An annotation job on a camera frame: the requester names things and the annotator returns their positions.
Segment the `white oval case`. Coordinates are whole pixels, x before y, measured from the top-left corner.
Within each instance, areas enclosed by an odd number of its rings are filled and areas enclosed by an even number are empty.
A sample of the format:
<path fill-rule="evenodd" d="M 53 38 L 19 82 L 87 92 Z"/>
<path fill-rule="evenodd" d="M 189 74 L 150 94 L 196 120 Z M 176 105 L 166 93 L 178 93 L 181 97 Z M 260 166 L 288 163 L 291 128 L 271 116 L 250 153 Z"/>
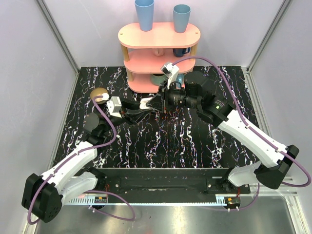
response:
<path fill-rule="evenodd" d="M 152 100 L 152 97 L 148 97 L 148 98 L 142 98 L 140 101 L 140 105 L 139 108 L 141 110 L 148 110 L 148 109 L 153 109 L 153 107 L 149 106 L 149 102 Z"/>

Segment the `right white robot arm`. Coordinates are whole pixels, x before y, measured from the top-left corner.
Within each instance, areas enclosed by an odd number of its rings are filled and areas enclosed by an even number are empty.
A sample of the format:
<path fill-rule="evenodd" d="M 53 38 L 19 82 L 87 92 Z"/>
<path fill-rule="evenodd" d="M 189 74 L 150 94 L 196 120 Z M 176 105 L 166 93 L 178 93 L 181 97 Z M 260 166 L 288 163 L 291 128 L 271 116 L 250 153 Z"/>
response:
<path fill-rule="evenodd" d="M 277 143 L 247 119 L 242 120 L 233 101 L 213 95 L 207 82 L 207 78 L 198 71 L 188 73 L 181 88 L 175 82 L 165 82 L 146 107 L 160 112 L 178 106 L 195 109 L 200 119 L 230 134 L 257 156 L 257 163 L 227 172 L 227 178 L 221 181 L 226 193 L 233 193 L 238 187 L 249 183 L 278 189 L 299 149 L 294 145 Z"/>

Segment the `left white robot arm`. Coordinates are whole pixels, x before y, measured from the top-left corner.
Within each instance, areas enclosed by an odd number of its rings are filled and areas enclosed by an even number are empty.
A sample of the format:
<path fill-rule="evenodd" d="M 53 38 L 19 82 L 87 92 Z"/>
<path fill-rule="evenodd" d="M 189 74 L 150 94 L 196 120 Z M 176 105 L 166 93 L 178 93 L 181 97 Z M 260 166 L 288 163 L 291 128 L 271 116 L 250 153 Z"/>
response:
<path fill-rule="evenodd" d="M 151 99 L 136 102 L 100 95 L 92 101 L 96 111 L 84 118 L 83 140 L 57 165 L 26 179 L 21 204 L 28 210 L 29 224 L 52 221 L 65 204 L 81 194 L 96 194 L 95 200 L 88 203 L 93 212 L 99 212 L 110 196 L 129 206 L 124 198 L 110 192 L 105 173 L 86 164 L 98 157 L 99 148 L 116 140 L 116 126 L 125 122 L 136 124 L 145 118 L 153 110 Z"/>

